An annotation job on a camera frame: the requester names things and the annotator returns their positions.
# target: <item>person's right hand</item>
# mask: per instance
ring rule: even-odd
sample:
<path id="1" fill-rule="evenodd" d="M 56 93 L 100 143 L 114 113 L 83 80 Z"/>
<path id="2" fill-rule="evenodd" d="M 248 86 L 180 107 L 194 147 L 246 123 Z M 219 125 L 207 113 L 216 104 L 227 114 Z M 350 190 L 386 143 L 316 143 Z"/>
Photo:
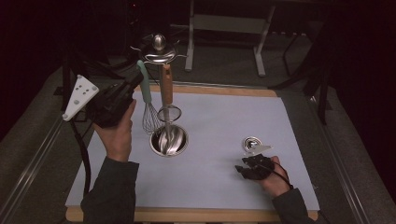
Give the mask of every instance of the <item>person's right hand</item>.
<path id="1" fill-rule="evenodd" d="M 288 179 L 286 171 L 279 166 L 279 158 L 277 156 L 271 157 L 271 161 L 275 163 L 274 171 Z M 275 174 L 270 174 L 267 178 L 257 182 L 274 198 L 290 190 L 289 184 Z"/>
<path id="2" fill-rule="evenodd" d="M 106 148 L 107 156 L 114 161 L 128 161 L 132 150 L 132 121 L 136 100 L 133 100 L 116 127 L 101 128 L 93 124 Z"/>

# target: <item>whisk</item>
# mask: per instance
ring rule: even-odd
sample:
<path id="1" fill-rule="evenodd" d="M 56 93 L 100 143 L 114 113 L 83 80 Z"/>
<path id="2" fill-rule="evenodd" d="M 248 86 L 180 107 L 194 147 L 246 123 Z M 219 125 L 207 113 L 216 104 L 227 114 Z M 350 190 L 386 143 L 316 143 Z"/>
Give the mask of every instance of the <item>whisk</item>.
<path id="1" fill-rule="evenodd" d="M 145 130 L 147 134 L 152 134 L 157 129 L 161 128 L 163 123 L 158 119 L 158 112 L 151 103 L 148 70 L 141 60 L 137 61 L 137 66 L 140 68 L 140 71 L 143 74 L 143 81 L 140 83 L 140 89 L 142 90 L 143 101 L 146 103 L 142 126 L 143 130 Z"/>

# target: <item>white plastic piece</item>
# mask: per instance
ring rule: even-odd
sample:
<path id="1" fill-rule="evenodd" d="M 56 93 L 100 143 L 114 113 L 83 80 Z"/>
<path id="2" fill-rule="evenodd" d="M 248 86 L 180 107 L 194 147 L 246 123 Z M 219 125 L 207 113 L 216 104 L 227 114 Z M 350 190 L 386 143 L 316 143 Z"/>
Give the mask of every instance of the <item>white plastic piece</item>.
<path id="1" fill-rule="evenodd" d="M 78 111 L 84 107 L 99 92 L 99 88 L 93 85 L 87 78 L 77 75 L 75 88 L 70 97 L 66 111 L 62 115 L 65 121 L 72 119 Z"/>
<path id="2" fill-rule="evenodd" d="M 272 146 L 256 146 L 256 147 L 251 148 L 247 153 L 245 153 L 245 156 L 249 156 L 249 157 L 257 156 L 260 153 L 263 153 L 265 150 L 271 149 L 271 148 L 273 148 L 273 147 Z"/>

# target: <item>floor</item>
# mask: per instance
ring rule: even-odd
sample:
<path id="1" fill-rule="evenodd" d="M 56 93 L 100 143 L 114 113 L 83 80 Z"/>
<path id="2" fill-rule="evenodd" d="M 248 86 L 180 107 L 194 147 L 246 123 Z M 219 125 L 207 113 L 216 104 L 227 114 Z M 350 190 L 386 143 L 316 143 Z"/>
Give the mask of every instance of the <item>floor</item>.
<path id="1" fill-rule="evenodd" d="M 262 53 L 267 77 L 258 77 L 253 44 L 209 43 L 197 38 L 192 71 L 184 71 L 181 57 L 172 63 L 175 82 L 266 89 L 289 78 L 281 59 L 289 41 L 284 35 L 268 37 Z M 288 52 L 291 70 L 301 63 L 310 44 L 304 36 L 297 39 Z M 185 53 L 186 47 L 181 41 L 179 53 Z M 148 68 L 157 78 L 157 66 Z M 98 77 L 96 81 L 106 85 L 111 80 Z M 1 223 L 70 223 L 64 216 L 64 202 L 80 166 L 80 156 L 70 126 L 60 120 L 62 96 L 54 95 L 60 86 L 62 68 L 49 77 L 0 143 Z M 322 125 L 316 114 L 317 104 L 304 96 L 303 86 L 304 80 L 276 93 L 288 110 L 324 215 L 317 223 L 396 223 L 396 206 L 336 91 L 329 89 L 327 125 Z M 81 133 L 88 130 L 84 138 L 87 144 L 92 134 L 88 126 L 88 122 L 78 124 Z M 20 176 L 26 183 L 23 186 L 17 184 Z"/>

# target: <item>sleeve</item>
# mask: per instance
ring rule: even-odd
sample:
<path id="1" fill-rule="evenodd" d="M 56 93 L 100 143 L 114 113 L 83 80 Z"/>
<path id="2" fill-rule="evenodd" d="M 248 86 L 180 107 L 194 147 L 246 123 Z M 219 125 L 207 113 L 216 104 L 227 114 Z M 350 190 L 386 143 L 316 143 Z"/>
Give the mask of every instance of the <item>sleeve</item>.
<path id="1" fill-rule="evenodd" d="M 315 223 L 315 221 L 308 216 L 303 196 L 298 189 L 292 189 L 274 198 L 273 205 L 276 211 L 279 213 L 282 223 Z"/>
<path id="2" fill-rule="evenodd" d="M 138 163 L 106 157 L 92 190 L 84 196 L 84 223 L 134 223 Z"/>

